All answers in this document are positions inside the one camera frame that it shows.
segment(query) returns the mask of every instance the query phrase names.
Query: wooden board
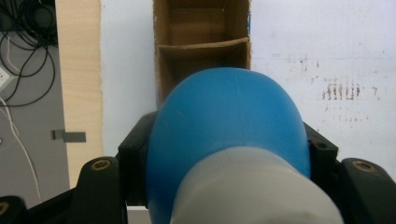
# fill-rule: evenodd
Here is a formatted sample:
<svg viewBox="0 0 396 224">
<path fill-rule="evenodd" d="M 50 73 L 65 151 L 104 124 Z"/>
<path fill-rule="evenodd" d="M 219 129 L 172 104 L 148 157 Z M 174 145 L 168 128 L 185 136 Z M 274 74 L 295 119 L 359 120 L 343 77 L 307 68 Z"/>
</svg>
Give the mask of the wooden board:
<svg viewBox="0 0 396 224">
<path fill-rule="evenodd" d="M 67 132 L 85 132 L 86 143 L 68 143 L 70 187 L 87 161 L 103 156 L 100 59 L 101 4 L 56 1 L 64 122 Z"/>
</svg>

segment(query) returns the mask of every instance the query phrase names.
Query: cardboard box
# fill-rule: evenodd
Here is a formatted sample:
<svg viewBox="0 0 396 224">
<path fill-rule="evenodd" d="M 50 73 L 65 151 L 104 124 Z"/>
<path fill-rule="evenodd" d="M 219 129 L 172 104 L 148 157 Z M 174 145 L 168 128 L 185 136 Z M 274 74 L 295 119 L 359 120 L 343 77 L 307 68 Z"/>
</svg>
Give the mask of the cardboard box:
<svg viewBox="0 0 396 224">
<path fill-rule="evenodd" d="M 189 75 L 250 67 L 249 0 L 154 0 L 158 104 Z"/>
</svg>

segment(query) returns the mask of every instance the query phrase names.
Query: gray surface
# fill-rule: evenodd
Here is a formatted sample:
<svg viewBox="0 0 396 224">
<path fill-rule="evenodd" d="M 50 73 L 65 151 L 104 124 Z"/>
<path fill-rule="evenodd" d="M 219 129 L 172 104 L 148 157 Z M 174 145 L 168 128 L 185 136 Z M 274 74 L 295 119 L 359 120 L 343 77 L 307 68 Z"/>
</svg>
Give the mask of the gray surface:
<svg viewBox="0 0 396 224">
<path fill-rule="evenodd" d="M 148 210 L 133 210 L 128 208 L 128 223 L 129 224 L 150 224 Z"/>
<path fill-rule="evenodd" d="M 7 42 L 1 50 L 6 55 Z M 49 94 L 33 105 L 10 108 L 13 121 L 20 132 L 20 139 L 31 155 L 44 201 L 69 188 L 66 145 L 62 139 L 51 140 L 52 130 L 64 129 L 64 111 L 58 49 L 50 48 L 50 52 L 55 62 L 56 78 Z M 27 56 L 28 52 L 11 46 L 10 60 L 17 67 L 22 67 Z M 34 71 L 42 59 L 43 51 L 40 50 L 32 63 L 26 66 L 26 72 Z M 42 73 L 24 78 L 15 99 L 9 104 L 26 103 L 42 94 L 50 84 L 51 69 L 48 62 Z M 0 96 L 6 98 L 15 84 L 16 79 L 0 92 Z M 18 195 L 25 200 L 28 207 L 36 205 L 38 197 L 29 163 L 11 132 L 7 117 L 1 112 L 0 138 L 3 139 L 0 145 L 0 196 Z"/>
</svg>

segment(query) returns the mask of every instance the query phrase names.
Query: blue balloon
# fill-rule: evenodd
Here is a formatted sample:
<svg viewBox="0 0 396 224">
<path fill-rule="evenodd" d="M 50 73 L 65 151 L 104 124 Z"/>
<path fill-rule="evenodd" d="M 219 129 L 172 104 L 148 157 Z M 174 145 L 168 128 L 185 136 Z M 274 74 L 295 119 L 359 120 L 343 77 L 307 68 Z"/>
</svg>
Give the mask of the blue balloon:
<svg viewBox="0 0 396 224">
<path fill-rule="evenodd" d="M 148 210 L 169 223 L 178 186 L 190 168 L 227 147 L 261 147 L 310 174 L 301 116 L 271 78 L 245 69 L 215 68 L 181 82 L 155 121 L 148 147 Z"/>
</svg>

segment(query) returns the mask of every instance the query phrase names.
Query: metal bracket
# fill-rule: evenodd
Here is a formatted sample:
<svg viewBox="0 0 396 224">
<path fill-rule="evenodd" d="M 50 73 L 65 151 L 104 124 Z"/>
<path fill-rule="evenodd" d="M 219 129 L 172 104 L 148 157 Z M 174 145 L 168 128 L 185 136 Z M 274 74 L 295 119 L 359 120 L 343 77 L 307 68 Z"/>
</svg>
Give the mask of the metal bracket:
<svg viewBox="0 0 396 224">
<path fill-rule="evenodd" d="M 51 139 L 63 139 L 65 143 L 85 143 L 87 138 L 84 132 L 67 133 L 64 129 L 52 130 Z"/>
</svg>

